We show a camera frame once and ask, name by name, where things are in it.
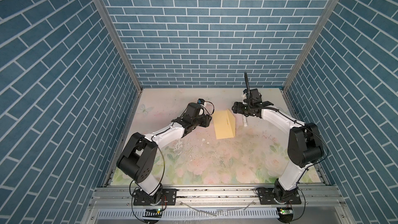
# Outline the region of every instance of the blue brick wallpaper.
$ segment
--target blue brick wallpaper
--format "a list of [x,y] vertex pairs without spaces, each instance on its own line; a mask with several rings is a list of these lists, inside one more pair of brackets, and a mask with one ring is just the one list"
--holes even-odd
[[0,0],[0,223],[81,221],[136,91],[92,0]]
[[327,0],[103,0],[143,87],[281,87]]
[[357,223],[397,223],[398,0],[340,0],[288,95]]

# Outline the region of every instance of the floral tablecloth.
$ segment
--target floral tablecloth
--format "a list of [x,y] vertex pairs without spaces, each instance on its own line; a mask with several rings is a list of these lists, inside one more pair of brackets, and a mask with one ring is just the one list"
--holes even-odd
[[[263,101],[270,101],[288,113],[279,89],[259,89]],[[198,98],[214,103],[216,110],[231,108],[241,101],[242,89],[144,89],[129,137],[134,132],[150,133],[180,116],[189,102]],[[197,127],[187,136],[162,148],[166,162],[163,185],[274,183],[289,157],[288,137],[271,123],[248,117],[248,127],[236,117],[236,136],[216,139],[214,126]],[[163,160],[157,153],[152,174],[160,179]],[[111,185],[128,185],[131,178],[116,168]],[[301,182],[320,182],[314,167]]]

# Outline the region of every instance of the metal bracket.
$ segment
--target metal bracket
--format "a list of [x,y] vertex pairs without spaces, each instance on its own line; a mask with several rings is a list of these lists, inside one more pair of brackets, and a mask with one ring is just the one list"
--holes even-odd
[[[133,193],[134,195],[134,206],[150,206],[150,202],[147,201],[145,194],[143,194],[140,189],[136,189]],[[166,202],[168,206],[176,205],[176,197],[177,197],[177,189],[163,189],[162,197],[166,197]]]
[[[273,195],[273,188],[264,188],[264,187],[256,188],[256,193],[259,196],[258,199],[260,200],[261,205],[270,205],[270,204],[286,205],[286,203],[280,203],[275,200]],[[300,195],[296,194],[295,196],[293,196],[293,198],[290,200],[290,203],[300,205],[301,204]]]

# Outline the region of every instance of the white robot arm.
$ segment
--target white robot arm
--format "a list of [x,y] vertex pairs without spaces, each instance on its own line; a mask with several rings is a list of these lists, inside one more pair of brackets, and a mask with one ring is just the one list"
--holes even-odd
[[[198,99],[197,103],[189,103],[184,113],[168,126],[145,135],[136,132],[128,140],[116,166],[137,183],[148,202],[156,204],[162,195],[162,184],[151,174],[157,149],[160,151],[198,126],[208,127],[212,117],[204,114],[205,102]],[[136,151],[142,151],[142,154],[138,155]]]
[[250,90],[246,72],[245,81],[243,102],[235,102],[232,111],[267,120],[289,136],[287,153],[290,159],[273,190],[277,202],[288,202],[297,195],[297,183],[304,172],[324,154],[318,127],[282,113],[269,101],[262,102],[258,90]]

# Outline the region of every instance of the yellow foam block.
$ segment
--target yellow foam block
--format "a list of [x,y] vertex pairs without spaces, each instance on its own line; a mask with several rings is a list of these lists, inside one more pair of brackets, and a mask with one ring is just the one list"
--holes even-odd
[[235,116],[231,110],[214,111],[212,117],[217,139],[235,137]]

